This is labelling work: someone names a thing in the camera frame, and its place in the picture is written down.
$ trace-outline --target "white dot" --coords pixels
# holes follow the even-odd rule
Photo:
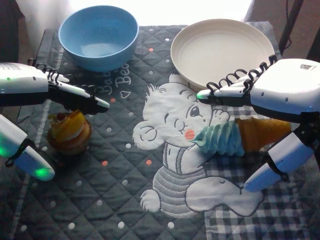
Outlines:
[[[101,206],[101,205],[102,205],[102,200],[96,201],[96,205],[97,205],[97,206]]]
[[[20,227],[20,231],[21,232],[24,232],[25,230],[27,230],[27,226],[26,225],[22,225],[21,227]]]
[[[175,227],[175,224],[171,221],[168,223],[168,228],[173,229]]]
[[[70,230],[72,230],[72,229],[75,228],[75,226],[76,226],[76,225],[72,222],[72,223],[69,224],[68,228],[69,228]]]
[[[56,201],[50,202],[50,207],[54,208],[56,206]]]
[[[123,229],[125,227],[125,223],[123,221],[118,223],[118,228]]]

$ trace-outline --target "waffle cone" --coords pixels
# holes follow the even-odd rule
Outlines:
[[[291,132],[290,123],[277,119],[237,119],[242,146],[245,152],[258,152]]]
[[[68,156],[74,156],[83,153],[88,149],[88,142],[91,136],[91,132],[92,128],[86,120],[84,122],[83,130],[77,137],[67,141],[57,142],[53,138],[52,133],[49,131],[47,135],[47,140],[49,144],[58,152]]]

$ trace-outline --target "blue ice cream swirl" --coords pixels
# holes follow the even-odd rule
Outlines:
[[[204,153],[243,156],[245,150],[236,121],[205,127],[193,140]]]

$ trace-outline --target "bear's ear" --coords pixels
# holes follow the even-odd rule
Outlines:
[[[169,76],[169,83],[183,84],[189,87],[189,83],[179,74],[171,74]]]
[[[139,122],[133,129],[132,138],[135,145],[143,150],[157,149],[165,141],[150,121]]]

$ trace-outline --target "robotic hand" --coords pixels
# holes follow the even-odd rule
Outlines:
[[[300,124],[268,149],[257,171],[244,184],[250,192],[265,189],[280,179],[287,181],[287,173],[313,154],[317,159],[320,153],[320,63],[306,59],[277,61],[274,55],[269,60],[270,65],[263,62],[249,72],[238,69],[219,84],[209,82],[208,89],[197,94],[206,104],[251,106],[258,114]],[[238,72],[246,75],[239,77]],[[229,76],[237,81],[233,83]]]
[[[69,79],[52,67],[0,63],[0,107],[42,104],[50,99],[67,110],[83,114],[105,113],[110,105],[95,97],[94,85],[87,90],[67,84]],[[48,164],[49,156],[38,149],[27,134],[0,114],[0,156],[8,158],[7,167],[17,167],[42,181],[49,181],[55,171]]]

